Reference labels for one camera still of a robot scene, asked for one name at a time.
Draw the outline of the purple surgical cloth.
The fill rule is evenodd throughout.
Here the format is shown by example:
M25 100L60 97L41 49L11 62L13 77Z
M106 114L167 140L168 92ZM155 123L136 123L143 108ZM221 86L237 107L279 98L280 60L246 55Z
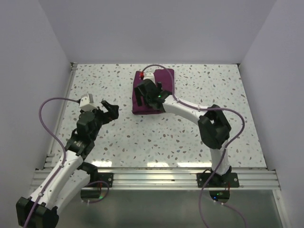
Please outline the purple surgical cloth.
M173 86L172 86L172 79L169 76L169 73L165 69L156 69L154 72L154 81L155 82L161 82L162 87L164 90L172 92ZM140 79L140 72L136 71L135 77L133 80L133 89L132 89L132 113L134 115L147 115L147 114L162 114L162 111L159 110L153 110L151 107L143 105L138 106L136 101L136 96L134 92L134 88L141 82Z

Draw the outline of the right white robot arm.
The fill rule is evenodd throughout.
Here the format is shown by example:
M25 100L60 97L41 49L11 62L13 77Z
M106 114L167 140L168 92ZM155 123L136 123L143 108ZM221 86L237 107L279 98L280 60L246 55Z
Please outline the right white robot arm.
M204 107L186 102L172 92L163 90L161 83L155 84L150 79L143 80L133 90L138 106L145 105L156 111L175 114L196 124L201 141L211 154L208 185L220 187L228 182L231 166L225 146L231 126L219 106Z

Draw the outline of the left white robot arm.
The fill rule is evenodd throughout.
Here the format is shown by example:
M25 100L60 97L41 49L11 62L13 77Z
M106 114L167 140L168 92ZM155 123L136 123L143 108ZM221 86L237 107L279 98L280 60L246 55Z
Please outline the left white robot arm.
M112 178L100 177L98 168L85 162L95 146L101 127L116 120L119 106L102 101L106 108L77 100L81 109L63 154L40 186L27 198L16 203L18 224L23 228L54 228L62 209L83 187L111 188Z

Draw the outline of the aluminium left side rail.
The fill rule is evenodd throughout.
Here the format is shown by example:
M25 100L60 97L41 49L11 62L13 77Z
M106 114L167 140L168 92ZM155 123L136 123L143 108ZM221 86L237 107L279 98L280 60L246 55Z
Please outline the aluminium left side rail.
M77 70L77 62L71 62L70 63L70 69L69 69L69 74L67 77L67 81L66 84L63 87L63 97L65 98L69 98L70 95L70 91L71 91L71 87L74 81L74 77L75 77L75 73ZM59 101L60 103L60 109L59 109L59 114L57 116L57 120L56 120L56 124L55 124L55 128L54 128L54 135L61 140L62 144L65 146L66 144L66 140L65 138L63 138L63 136L61 135L61 126L62 126L62 122L64 120L64 115L65 115L65 110L66 110L66 105L67 105L67 101ZM50 141L50 145L46 154L46 159L44 162L44 167L43 169L51 169L54 167L54 165L52 165L52 161L53 158L57 156L57 154L59 154L59 156L61 155L62 150L61 150L61 146L60 144L54 139L51 138Z

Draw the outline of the aluminium rail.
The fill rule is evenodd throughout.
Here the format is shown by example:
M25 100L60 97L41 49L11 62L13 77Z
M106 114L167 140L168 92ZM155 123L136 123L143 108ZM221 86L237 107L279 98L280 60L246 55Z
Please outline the aluminium rail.
M75 73L77 70L77 62L71 62L70 63L70 69L69 69L69 74L67 77L67 81L66 84L63 87L63 97L65 98L69 98L70 95L70 91L71 91L71 87L74 81L74 77L75 77ZM66 110L66 105L67 105L67 101L59 101L60 103L60 109L59 109L59 114L57 116L57 120L56 120L56 124L55 124L55 128L54 128L54 135L61 140L62 144L65 146L66 144L66 140L65 138L63 138L63 136L61 135L61 126L62 126L62 122L64 120L64 115L65 115L65 110ZM52 165L52 161L53 158L57 156L57 154L59 154L59 156L61 155L62 150L61 150L61 146L60 144L54 139L51 138L50 141L50 145L46 154L46 159L44 162L44 167L43 169L51 169L54 167L54 165Z
M109 173L112 190L199 190L207 178L203 168L99 168ZM237 177L223 184L230 190L279 190L275 171L233 168Z

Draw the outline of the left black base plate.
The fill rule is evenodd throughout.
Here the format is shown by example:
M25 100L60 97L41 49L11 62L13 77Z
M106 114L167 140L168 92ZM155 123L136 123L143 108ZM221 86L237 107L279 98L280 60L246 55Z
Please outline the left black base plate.
M93 180L104 181L109 185L109 188L111 188L113 185L114 174L112 172L98 172Z

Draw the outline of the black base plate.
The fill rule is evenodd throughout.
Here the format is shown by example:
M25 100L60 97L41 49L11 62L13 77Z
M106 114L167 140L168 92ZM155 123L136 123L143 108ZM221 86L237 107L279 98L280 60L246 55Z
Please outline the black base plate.
M114 174L112 172L98 172L93 180L104 181L109 185L109 188L111 188L113 185Z
M210 177L210 172L197 173L197 185L199 188L202 188L207 179ZM231 172L228 174L224 174L222 176L215 174L210 181L206 184L206 188L239 188L239 180L237 173Z

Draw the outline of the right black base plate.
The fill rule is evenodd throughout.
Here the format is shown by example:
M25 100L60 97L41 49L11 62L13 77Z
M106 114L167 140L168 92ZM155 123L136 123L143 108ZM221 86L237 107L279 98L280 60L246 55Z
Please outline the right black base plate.
M210 177L210 172L197 173L197 185L199 188L202 188L207 179ZM239 180L237 173L231 172L228 174L224 174L222 176L215 174L210 181L206 184L206 188L239 188Z

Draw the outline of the aluminium front rail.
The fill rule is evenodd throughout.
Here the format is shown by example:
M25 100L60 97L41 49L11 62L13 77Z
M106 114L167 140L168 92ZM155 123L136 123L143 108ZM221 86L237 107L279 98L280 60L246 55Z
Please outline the aluminium front rail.
M109 173L112 190L199 190L207 178L203 168L99 168ZM275 171L233 168L237 177L223 184L230 190L279 190Z

